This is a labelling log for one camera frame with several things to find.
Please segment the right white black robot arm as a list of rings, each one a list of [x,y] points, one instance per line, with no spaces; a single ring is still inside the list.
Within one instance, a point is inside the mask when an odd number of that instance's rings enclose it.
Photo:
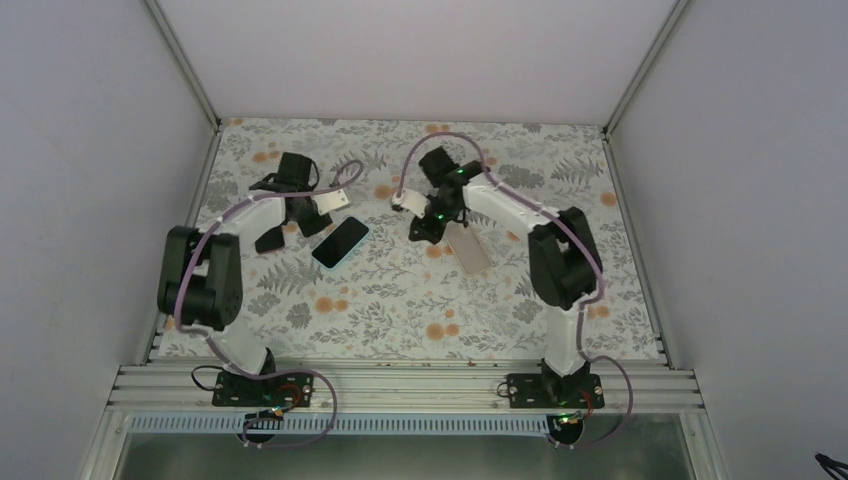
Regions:
[[[419,166],[430,192],[398,186],[391,199],[394,210],[413,215],[410,240],[437,244],[448,224],[464,222],[469,212],[525,236],[531,286],[546,305],[541,391],[552,406],[567,406],[590,375],[591,361],[582,346],[585,310],[605,289],[585,213],[576,207],[557,211],[525,197],[495,176],[485,161],[460,165],[442,147],[425,154]]]

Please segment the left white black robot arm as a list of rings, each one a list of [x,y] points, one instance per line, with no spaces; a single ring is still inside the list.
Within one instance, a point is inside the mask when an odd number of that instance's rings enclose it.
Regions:
[[[241,257],[285,245],[284,226],[311,237],[331,223],[316,201],[320,173],[310,158],[282,155],[278,169],[254,183],[250,196],[206,229],[175,226],[166,236],[157,305],[177,331],[205,340],[238,390],[255,405],[270,402],[278,377],[270,351],[237,317],[243,302]]]

